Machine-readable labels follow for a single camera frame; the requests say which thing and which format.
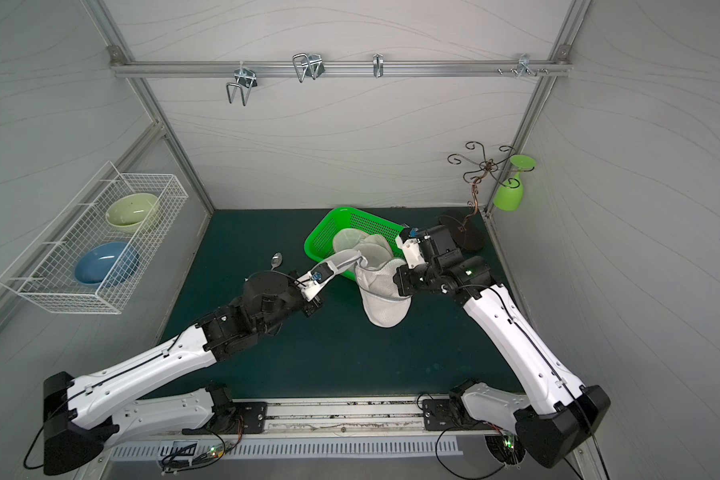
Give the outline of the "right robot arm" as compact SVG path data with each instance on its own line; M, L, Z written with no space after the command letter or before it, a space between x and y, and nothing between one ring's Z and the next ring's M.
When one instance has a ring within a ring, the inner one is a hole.
M519 380L519 394L474 383L457 395L467 415L515 435L546 468L594 436L611 400L586 385L547 347L481 256L465 257L442 225L406 227L396 239L405 263L394 275L402 295L446 295L487 334Z

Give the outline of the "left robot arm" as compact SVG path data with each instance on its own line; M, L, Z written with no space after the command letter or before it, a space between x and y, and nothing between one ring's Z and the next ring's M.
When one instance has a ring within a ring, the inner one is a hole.
M193 371L210 367L279 332L287 318L311 315L330 275L313 268L299 278L275 270L252 275L240 296L202 316L164 343L117 365L43 382L43 463L46 475L71 472L93 460L126 431L115 416L127 404Z

